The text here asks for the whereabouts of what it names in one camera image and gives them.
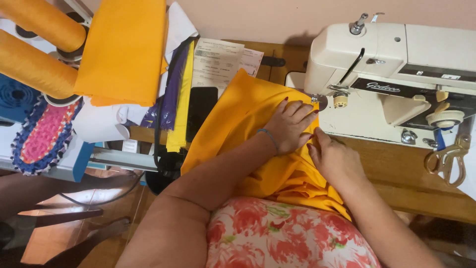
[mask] gold scissors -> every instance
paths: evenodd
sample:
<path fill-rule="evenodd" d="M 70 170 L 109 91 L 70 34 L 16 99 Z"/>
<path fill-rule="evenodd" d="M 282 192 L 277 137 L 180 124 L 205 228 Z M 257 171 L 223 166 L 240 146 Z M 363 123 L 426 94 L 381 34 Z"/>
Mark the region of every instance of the gold scissors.
<path fill-rule="evenodd" d="M 434 151 L 425 158 L 425 169 L 430 174 L 443 172 L 443 179 L 451 187 L 460 186 L 466 177 L 466 168 L 463 158 L 468 154 L 471 145 L 471 130 L 473 127 L 474 116 L 468 117 L 460 124 L 458 135 L 454 145 L 450 145 L 441 151 Z M 453 168 L 453 162 L 456 159 L 459 166 L 458 179 L 451 183 L 450 176 Z M 430 168 L 430 163 L 436 160 L 434 168 Z"/>

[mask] mobile phone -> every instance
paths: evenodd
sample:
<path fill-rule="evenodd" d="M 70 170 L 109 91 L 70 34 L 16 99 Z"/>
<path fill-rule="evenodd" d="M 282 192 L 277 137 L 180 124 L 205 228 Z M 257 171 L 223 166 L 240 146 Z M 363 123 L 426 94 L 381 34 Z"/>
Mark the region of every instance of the mobile phone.
<path fill-rule="evenodd" d="M 218 101 L 218 88 L 193 87 L 188 104 L 187 131 L 185 140 L 192 142 L 203 122 Z"/>

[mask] floral print fabric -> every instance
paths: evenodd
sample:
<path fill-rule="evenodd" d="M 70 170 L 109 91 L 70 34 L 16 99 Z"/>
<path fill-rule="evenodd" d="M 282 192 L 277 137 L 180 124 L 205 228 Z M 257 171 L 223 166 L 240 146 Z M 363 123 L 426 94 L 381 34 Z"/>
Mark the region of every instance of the floral print fabric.
<path fill-rule="evenodd" d="M 207 230 L 207 268 L 379 268 L 346 219 L 251 197 L 227 201 Z"/>

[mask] hand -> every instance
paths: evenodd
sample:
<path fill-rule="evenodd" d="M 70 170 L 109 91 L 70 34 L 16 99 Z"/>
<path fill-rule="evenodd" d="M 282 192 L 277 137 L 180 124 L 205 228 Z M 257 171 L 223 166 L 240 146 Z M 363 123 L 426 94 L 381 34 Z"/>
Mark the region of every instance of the hand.
<path fill-rule="evenodd" d="M 288 104 L 288 97 L 286 97 L 264 127 L 276 141 L 278 155 L 294 152 L 314 136 L 309 133 L 302 134 L 302 132 L 317 118 L 319 110 L 311 112 L 313 106 L 302 105 L 302 103 L 297 101 L 286 108 Z"/>
<path fill-rule="evenodd" d="M 354 188 L 356 182 L 367 180 L 358 152 L 340 144 L 322 131 L 314 130 L 320 150 L 307 144 L 309 155 L 321 175 L 338 191 Z"/>

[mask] bracelet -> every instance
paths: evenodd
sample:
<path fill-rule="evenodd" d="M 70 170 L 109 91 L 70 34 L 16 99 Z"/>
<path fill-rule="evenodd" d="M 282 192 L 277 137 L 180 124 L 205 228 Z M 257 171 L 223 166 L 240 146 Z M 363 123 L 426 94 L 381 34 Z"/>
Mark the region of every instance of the bracelet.
<path fill-rule="evenodd" d="M 268 130 L 264 129 L 264 128 L 260 128 L 258 129 L 258 131 L 256 131 L 256 134 L 260 133 L 261 131 L 263 131 L 264 133 L 268 134 L 269 137 L 271 138 L 271 140 L 273 141 L 274 143 L 274 146 L 276 147 L 276 151 L 279 152 L 279 147 L 278 147 L 278 143 L 276 142 L 276 140 L 273 138 L 273 136 L 271 135 L 271 133 L 268 132 Z"/>

